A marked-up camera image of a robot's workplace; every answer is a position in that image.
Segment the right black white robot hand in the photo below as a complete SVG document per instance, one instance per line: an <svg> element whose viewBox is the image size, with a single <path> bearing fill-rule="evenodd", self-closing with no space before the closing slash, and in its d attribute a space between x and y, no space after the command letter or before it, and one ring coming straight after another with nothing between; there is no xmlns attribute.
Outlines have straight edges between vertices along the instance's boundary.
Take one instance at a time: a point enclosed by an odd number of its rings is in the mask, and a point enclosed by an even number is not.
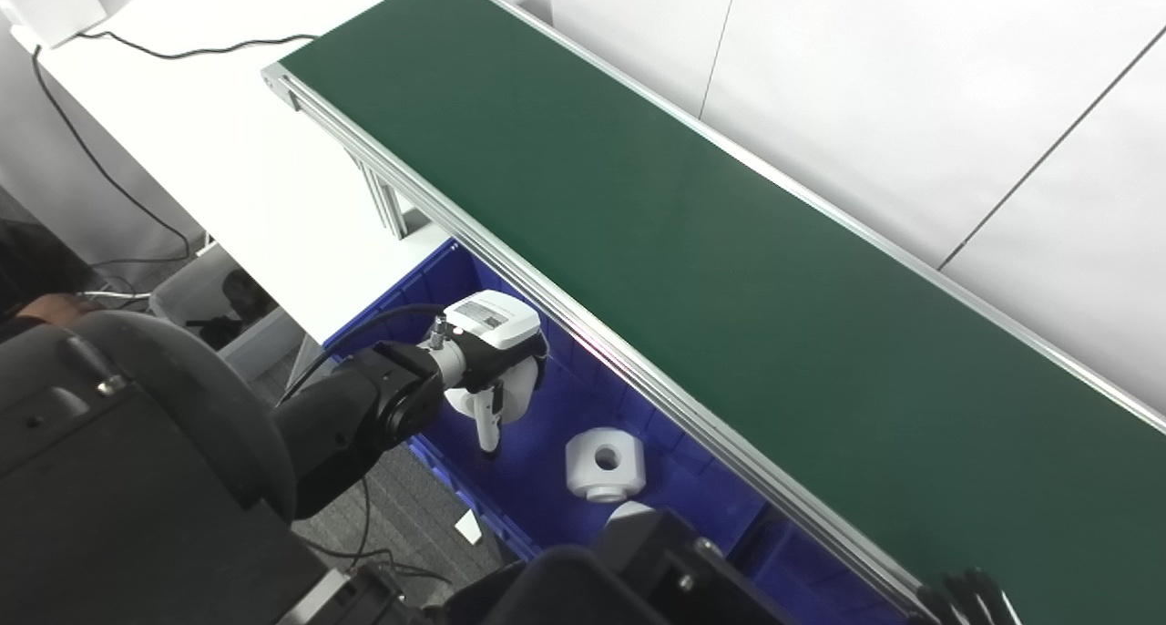
<svg viewBox="0 0 1166 625"><path fill-rule="evenodd" d="M978 568L944 574L944 591L921 585L916 591L922 611L906 624L1021 624L1007 594Z"/></svg>

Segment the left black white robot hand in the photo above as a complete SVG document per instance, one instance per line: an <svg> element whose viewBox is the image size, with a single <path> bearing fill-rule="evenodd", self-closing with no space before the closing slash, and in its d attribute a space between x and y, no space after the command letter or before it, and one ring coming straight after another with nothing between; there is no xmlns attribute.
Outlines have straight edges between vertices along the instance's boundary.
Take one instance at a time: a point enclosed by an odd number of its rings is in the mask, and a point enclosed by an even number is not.
<svg viewBox="0 0 1166 625"><path fill-rule="evenodd" d="M546 374L538 310L512 294L476 292L447 306L424 346L438 361L445 400L475 422L484 458L496 459L503 426L527 414Z"/></svg>

